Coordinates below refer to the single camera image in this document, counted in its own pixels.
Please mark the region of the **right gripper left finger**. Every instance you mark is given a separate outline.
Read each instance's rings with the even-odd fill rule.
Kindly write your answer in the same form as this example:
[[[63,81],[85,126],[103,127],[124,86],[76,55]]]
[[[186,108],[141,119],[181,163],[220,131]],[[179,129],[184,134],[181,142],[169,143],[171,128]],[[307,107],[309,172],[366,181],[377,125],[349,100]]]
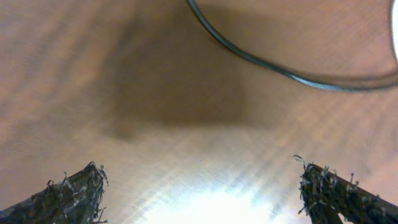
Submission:
[[[43,191],[1,210],[1,224],[108,223],[100,207],[108,184],[104,166],[91,161],[76,174],[57,183],[49,180]]]

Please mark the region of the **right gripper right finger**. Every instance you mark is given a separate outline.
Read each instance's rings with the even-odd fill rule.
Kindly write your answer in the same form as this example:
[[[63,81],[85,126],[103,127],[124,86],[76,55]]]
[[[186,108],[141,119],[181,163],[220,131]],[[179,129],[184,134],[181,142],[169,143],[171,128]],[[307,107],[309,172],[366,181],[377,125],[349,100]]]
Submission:
[[[397,206],[362,189],[358,181],[347,181],[328,166],[307,163],[299,155],[294,159],[303,165],[299,212],[312,223],[397,224]]]

